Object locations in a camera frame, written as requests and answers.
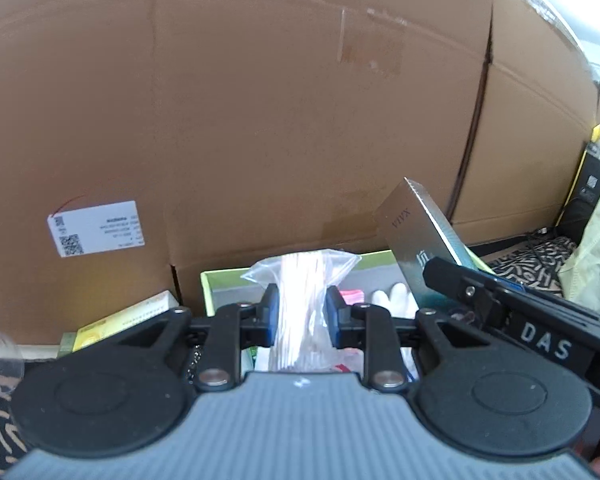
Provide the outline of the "green cardboard storage box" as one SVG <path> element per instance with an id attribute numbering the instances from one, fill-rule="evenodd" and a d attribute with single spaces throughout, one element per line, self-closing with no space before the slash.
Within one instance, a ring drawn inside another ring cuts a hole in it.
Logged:
<path id="1" fill-rule="evenodd" d="M 358 264 L 339 285 L 334 286 L 346 304 L 371 304 L 370 296 L 375 290 L 390 292 L 394 284 L 406 284 L 392 252 L 385 250 L 358 256 L 360 257 Z M 244 280 L 242 274 L 249 269 L 206 271 L 201 274 L 204 303 L 210 315 L 228 304 L 256 304 L 261 300 L 265 289 L 270 285 L 262 287 Z M 242 352 L 245 358 L 242 361 L 242 368 L 246 372 L 255 370 L 254 363 L 260 347 L 262 344 L 253 344 L 250 350 Z"/>

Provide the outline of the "white pink glove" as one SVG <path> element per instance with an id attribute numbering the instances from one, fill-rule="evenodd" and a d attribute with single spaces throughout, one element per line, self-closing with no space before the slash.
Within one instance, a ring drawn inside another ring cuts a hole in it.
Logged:
<path id="1" fill-rule="evenodd" d="M 408 318 L 414 320 L 418 311 L 415 298 L 407 284 L 396 283 L 390 292 L 375 290 L 370 296 L 370 302 L 376 306 L 386 308 L 394 318 Z M 418 378 L 415 362 L 410 348 L 401 349 L 402 359 L 407 370 L 407 379 L 414 382 Z"/>

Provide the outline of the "clear plastic bag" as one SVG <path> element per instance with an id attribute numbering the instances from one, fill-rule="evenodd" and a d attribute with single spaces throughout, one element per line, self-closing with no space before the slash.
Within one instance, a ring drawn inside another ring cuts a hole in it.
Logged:
<path id="1" fill-rule="evenodd" d="M 362 370 L 362 351 L 332 346 L 323 312 L 327 289 L 339 285 L 359 261 L 358 255 L 335 249 L 295 252 L 261 260 L 242 274 L 262 287 L 274 284 L 279 292 L 274 344 L 258 349 L 257 372 Z"/>

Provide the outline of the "silver gold slim box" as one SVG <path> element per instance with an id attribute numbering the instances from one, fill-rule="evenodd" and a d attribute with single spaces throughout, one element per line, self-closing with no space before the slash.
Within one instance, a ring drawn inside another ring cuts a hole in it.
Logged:
<path id="1" fill-rule="evenodd" d="M 477 266 L 426 188 L 415 180 L 403 178 L 375 211 L 374 218 L 416 304 L 446 314 L 460 312 L 459 302 L 426 286 L 422 276 L 426 263 L 440 257 L 471 270 Z"/>

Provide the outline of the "yellow-green flat box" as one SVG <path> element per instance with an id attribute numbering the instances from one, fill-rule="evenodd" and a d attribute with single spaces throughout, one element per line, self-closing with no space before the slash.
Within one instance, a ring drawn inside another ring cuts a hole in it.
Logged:
<path id="1" fill-rule="evenodd" d="M 159 292 L 155 296 L 110 314 L 106 318 L 87 324 L 75 333 L 64 333 L 57 356 L 61 358 L 91 344 L 96 344 L 96 342 L 143 323 L 167 310 L 177 308 L 179 305 L 178 300 L 168 290 Z"/>

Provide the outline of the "black yellow box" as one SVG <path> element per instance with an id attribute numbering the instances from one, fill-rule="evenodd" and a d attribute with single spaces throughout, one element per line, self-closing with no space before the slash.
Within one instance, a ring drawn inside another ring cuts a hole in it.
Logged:
<path id="1" fill-rule="evenodd" d="M 565 203 L 558 212 L 556 234 L 579 244 L 599 201 L 600 159 L 584 151 Z"/>

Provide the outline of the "white shipping label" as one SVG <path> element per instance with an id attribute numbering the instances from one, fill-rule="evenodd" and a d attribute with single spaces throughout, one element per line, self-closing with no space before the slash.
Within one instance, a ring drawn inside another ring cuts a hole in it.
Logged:
<path id="1" fill-rule="evenodd" d="M 62 258 L 145 245 L 134 200 L 50 214 L 47 225 Z"/>

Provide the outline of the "large brown cardboard box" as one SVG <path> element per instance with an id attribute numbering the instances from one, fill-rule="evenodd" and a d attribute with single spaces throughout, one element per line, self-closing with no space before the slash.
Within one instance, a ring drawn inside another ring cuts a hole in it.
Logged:
<path id="1" fill-rule="evenodd" d="M 474 244 L 550 223 L 600 118 L 528 0 L 0 0 L 0 331 L 53 344 L 199 275 L 381 248 L 421 183 Z M 134 200 L 143 247 L 47 217 Z"/>

